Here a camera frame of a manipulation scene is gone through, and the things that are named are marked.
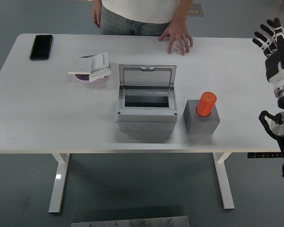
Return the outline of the person's right hand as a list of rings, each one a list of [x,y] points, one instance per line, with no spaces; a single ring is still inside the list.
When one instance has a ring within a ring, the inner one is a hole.
[[[92,10],[93,23],[97,28],[100,28],[101,10],[102,10],[101,5],[94,5],[93,10]]]

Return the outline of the person's left hand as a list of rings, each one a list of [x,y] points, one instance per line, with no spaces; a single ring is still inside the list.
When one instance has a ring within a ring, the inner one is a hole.
[[[190,52],[190,47],[193,46],[193,38],[188,32],[185,20],[175,19],[171,21],[168,27],[158,38],[158,41],[162,41],[167,36],[170,37],[167,49],[168,54],[171,54],[175,43],[179,45],[181,55],[185,55],[185,53]]]

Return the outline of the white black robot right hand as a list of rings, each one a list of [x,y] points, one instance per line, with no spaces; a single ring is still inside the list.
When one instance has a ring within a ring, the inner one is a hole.
[[[276,97],[284,92],[284,28],[279,18],[267,20],[267,25],[261,24],[260,28],[266,32],[266,37],[260,32],[255,32],[256,38],[252,39],[266,57],[266,79],[273,84]]]

